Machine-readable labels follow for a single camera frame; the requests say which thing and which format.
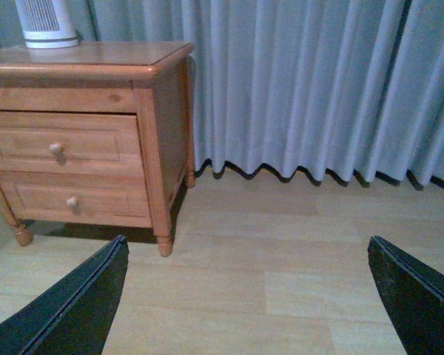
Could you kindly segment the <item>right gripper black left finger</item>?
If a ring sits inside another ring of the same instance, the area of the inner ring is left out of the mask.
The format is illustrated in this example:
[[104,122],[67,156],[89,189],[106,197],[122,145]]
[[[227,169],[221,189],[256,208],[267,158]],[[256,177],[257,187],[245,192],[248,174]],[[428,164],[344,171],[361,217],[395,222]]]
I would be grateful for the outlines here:
[[128,267],[118,236],[0,324],[0,354],[101,354]]

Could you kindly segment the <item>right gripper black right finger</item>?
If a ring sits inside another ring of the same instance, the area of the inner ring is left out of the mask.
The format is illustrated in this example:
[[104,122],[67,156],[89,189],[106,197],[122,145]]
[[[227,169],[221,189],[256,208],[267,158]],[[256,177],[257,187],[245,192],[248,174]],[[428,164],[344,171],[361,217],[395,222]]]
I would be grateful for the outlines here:
[[407,354],[444,354],[444,275],[386,239],[368,245],[380,299]]

